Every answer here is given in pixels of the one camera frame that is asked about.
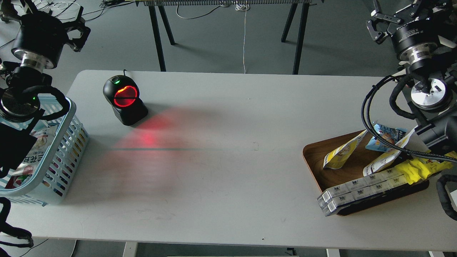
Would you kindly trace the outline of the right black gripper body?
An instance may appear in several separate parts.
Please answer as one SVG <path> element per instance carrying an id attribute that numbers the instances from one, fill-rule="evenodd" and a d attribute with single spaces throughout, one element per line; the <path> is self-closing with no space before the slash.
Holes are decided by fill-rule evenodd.
<path id="1" fill-rule="evenodd" d="M 400 61 L 431 60 L 439 39 L 430 19 L 390 24 L 390 37 Z"/>

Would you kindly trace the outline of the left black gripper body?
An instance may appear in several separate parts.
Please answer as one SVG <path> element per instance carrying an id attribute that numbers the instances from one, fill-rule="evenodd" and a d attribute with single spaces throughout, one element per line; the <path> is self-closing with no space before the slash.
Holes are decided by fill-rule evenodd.
<path id="1" fill-rule="evenodd" d="M 31 52 L 46 59 L 46 69 L 57 67 L 68 35 L 63 23 L 48 14 L 25 14 L 19 19 L 20 29 L 11 53 L 17 58 Z"/>

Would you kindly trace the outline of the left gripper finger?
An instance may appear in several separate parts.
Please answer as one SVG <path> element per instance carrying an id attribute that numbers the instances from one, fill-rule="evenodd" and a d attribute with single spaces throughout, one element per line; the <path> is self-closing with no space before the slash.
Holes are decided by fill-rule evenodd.
<path id="1" fill-rule="evenodd" d="M 14 8 L 11 0 L 0 1 L 0 19 L 5 23 L 10 21 L 21 23 L 21 16 L 18 15 L 18 11 Z"/>
<path id="2" fill-rule="evenodd" d="M 62 24 L 64 28 L 64 43 L 70 46 L 74 52 L 80 52 L 82 50 L 91 31 L 91 29 L 85 25 L 86 21 L 82 17 L 83 10 L 84 8 L 81 6 L 76 18 L 73 21 L 68 21 Z M 78 38 L 70 39 L 68 33 L 75 30 L 80 33 L 80 36 Z"/>

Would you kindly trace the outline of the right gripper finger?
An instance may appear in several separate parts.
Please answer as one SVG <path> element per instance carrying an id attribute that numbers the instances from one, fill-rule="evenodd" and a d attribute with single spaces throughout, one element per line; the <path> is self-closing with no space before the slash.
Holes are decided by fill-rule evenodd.
<path id="1" fill-rule="evenodd" d="M 455 0 L 413 0 L 409 19 L 412 21 L 435 19 L 456 22 Z"/>
<path id="2" fill-rule="evenodd" d="M 388 27 L 393 25 L 402 25 L 404 20 L 396 15 L 388 15 L 382 13 L 381 6 L 378 0 L 373 0 L 374 10 L 371 12 L 371 17 L 366 21 L 366 27 L 372 41 L 376 44 L 382 44 L 387 36 L 392 33 L 388 31 Z"/>

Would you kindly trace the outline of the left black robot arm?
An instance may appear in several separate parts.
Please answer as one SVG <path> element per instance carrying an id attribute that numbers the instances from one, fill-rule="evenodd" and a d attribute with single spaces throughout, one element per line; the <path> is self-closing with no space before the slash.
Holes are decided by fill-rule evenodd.
<path id="1" fill-rule="evenodd" d="M 32 248 L 32 234 L 7 223 L 12 203 L 46 206 L 67 195 L 88 135 L 75 116 L 76 105 L 52 86 L 45 69 L 57 67 L 64 45 L 80 52 L 90 34 L 83 7 L 64 22 L 21 0 L 19 15 L 11 0 L 1 1 L 1 20 L 20 24 L 11 48 L 18 62 L 2 61 L 1 78 L 1 233 L 27 240 L 3 242 Z"/>

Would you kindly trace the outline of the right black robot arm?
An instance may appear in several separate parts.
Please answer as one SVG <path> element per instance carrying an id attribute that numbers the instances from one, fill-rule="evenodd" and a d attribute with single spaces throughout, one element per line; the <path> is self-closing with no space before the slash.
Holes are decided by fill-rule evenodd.
<path id="1" fill-rule="evenodd" d="M 375 137 L 370 119 L 372 99 L 387 82 L 396 80 L 389 103 L 399 116 L 415 120 L 418 137 L 428 153 L 387 146 L 424 159 L 456 163 L 448 153 L 456 151 L 456 43 L 442 34 L 456 35 L 456 4 L 451 0 L 413 0 L 393 14 L 382 13 L 377 0 L 366 22 L 371 39 L 390 39 L 400 71 L 388 75 L 369 91 L 361 107 L 361 120 Z"/>

